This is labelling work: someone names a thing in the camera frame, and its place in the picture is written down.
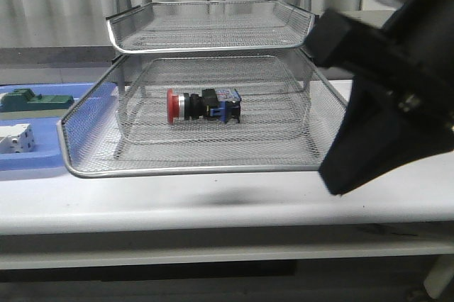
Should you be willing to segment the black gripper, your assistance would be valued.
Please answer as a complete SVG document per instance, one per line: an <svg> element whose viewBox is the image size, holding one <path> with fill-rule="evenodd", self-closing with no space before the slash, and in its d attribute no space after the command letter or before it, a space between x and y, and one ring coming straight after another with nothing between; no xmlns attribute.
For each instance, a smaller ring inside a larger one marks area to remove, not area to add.
<svg viewBox="0 0 454 302"><path fill-rule="evenodd" d="M375 28L332 9L305 39L322 67L355 70L343 122L319 167L343 195L453 150L453 9L398 11Z"/></svg>

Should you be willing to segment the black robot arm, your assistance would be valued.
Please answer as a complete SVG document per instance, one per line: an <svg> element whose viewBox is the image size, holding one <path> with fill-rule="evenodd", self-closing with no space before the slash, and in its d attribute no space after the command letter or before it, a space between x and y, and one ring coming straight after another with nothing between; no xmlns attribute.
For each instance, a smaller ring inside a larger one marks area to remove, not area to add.
<svg viewBox="0 0 454 302"><path fill-rule="evenodd" d="M394 8L381 28L327 9L304 42L318 66L353 74L319 167L333 195L453 150L453 0L376 1Z"/></svg>

